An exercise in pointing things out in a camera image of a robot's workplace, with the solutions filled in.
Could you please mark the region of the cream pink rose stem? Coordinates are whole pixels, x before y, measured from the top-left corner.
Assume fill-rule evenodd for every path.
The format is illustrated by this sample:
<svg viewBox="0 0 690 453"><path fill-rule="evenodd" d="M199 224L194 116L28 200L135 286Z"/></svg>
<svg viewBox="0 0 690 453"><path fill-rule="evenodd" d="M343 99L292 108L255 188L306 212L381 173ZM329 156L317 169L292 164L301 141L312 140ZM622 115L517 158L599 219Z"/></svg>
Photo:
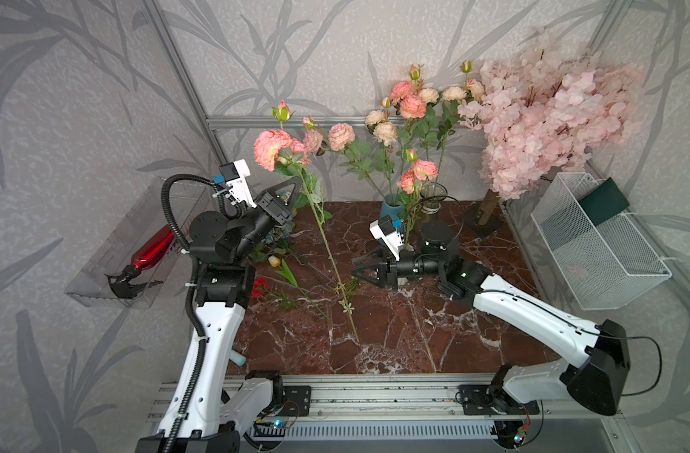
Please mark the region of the cream pink rose stem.
<svg viewBox="0 0 690 453"><path fill-rule="evenodd" d="M423 88L419 92L419 98L424 102L425 113L420 119L417 136L424 151L424 160L431 160L432 154L439 149L441 142L440 120L436 113L440 92L433 88Z"/></svg>

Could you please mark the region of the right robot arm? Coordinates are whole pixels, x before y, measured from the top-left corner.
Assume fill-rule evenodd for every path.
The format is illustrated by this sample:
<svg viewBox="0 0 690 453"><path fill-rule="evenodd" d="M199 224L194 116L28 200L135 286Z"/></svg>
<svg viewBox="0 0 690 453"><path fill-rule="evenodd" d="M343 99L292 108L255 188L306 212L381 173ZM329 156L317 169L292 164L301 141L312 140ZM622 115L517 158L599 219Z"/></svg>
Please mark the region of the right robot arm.
<svg viewBox="0 0 690 453"><path fill-rule="evenodd" d="M405 229L389 216L371 222L369 229L379 245L353 261L353 277L396 290L403 280L434 276L443 296L507 322L558 355L547 364L502 366L487 387L467 394L465 403L508 414L521 413L532 402L573 400L599 415L617 413L631 368L621 325L595 324L526 294L463 258L454 232L440 222L424 227L415 251L405 248Z"/></svg>

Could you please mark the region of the coral pink rose stem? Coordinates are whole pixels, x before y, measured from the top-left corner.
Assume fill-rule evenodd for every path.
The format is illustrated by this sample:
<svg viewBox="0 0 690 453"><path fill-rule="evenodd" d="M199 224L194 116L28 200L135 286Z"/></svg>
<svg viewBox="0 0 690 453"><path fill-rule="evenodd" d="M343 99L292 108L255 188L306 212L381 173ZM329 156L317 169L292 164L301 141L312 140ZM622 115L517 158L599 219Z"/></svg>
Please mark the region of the coral pink rose stem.
<svg viewBox="0 0 690 453"><path fill-rule="evenodd" d="M415 149L409 148L401 152L404 169L397 181L396 200L403 207L401 215L404 226L404 243L409 244L422 210L422 194L426 186L435 182L439 175L439 168L431 160L419 158Z"/></svg>

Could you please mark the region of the deep pink rose stem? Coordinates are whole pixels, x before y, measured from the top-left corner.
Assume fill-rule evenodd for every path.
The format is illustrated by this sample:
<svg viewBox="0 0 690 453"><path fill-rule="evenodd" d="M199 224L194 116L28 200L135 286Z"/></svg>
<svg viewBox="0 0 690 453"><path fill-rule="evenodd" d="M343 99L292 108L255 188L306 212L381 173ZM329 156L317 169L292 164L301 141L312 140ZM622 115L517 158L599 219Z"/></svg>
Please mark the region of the deep pink rose stem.
<svg viewBox="0 0 690 453"><path fill-rule="evenodd" d="M409 161L408 149L428 134L428 122L425 120L427 103L420 97L423 87L422 64L413 63L408 71L408 79L394 85L390 92L395 113L403 120L401 126L396 126L397 156L402 161L401 170Z"/></svg>

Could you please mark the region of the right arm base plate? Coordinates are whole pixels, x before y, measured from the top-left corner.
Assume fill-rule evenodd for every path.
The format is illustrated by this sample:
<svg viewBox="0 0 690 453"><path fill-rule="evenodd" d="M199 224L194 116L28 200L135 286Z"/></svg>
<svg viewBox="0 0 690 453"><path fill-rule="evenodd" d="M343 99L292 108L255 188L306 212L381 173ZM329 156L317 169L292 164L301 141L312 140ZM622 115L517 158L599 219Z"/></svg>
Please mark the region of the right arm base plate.
<svg viewBox="0 0 690 453"><path fill-rule="evenodd" d="M454 397L465 415L539 415L541 406L537 401L519 403L505 391L493 390L490 385L460 385Z"/></svg>

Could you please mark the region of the pink rose bunch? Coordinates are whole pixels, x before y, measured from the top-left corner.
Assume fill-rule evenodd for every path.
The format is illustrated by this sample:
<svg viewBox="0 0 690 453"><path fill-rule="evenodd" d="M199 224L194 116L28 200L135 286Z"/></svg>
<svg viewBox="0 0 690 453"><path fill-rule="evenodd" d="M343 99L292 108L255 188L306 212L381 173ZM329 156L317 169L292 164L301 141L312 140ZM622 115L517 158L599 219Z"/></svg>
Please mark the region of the pink rose bunch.
<svg viewBox="0 0 690 453"><path fill-rule="evenodd" d="M332 218L326 211L325 187L322 178L309 168L314 157L330 147L329 139L322 127L310 116L303 119L305 136L297 139L286 132L285 124L292 119L292 110L282 101L273 107L273 118L279 123L275 129L266 129L259 133L254 141L253 151L256 163L271 173L295 177L303 184L303 196L313 214L327 258L335 276L337 301L346 315L354 339L359 341L359 334L354 322L354 306L348 296L348 290L341 277L337 262L325 233L325 224Z"/></svg>

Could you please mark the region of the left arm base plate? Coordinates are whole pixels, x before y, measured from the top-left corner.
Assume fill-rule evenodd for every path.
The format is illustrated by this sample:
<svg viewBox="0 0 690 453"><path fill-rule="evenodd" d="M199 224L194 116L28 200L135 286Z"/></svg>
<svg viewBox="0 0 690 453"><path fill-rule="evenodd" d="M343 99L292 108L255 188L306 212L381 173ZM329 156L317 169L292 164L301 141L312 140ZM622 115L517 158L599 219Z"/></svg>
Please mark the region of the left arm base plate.
<svg viewBox="0 0 690 453"><path fill-rule="evenodd" d="M267 415L280 417L307 417L312 402L312 387L305 385L285 386L281 396L273 400Z"/></svg>

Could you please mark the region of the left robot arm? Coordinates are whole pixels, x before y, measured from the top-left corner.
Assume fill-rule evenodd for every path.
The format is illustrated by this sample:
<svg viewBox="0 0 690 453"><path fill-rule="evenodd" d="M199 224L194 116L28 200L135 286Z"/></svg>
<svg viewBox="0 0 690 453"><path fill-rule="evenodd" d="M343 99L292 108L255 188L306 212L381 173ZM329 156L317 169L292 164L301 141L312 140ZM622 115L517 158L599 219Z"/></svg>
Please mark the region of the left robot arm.
<svg viewBox="0 0 690 453"><path fill-rule="evenodd" d="M192 262L185 312L193 326L182 373L156 434L137 442L138 452L237 452L256 418L281 408L284 386L276 371L255 371L235 395L223 400L223 382L232 349L254 289L256 268L250 253L274 229L288 224L301 192L298 179L267 188L254 207L229 220L205 211L184 233L169 202L174 183L191 175L169 177L161 205L182 251Z"/></svg>

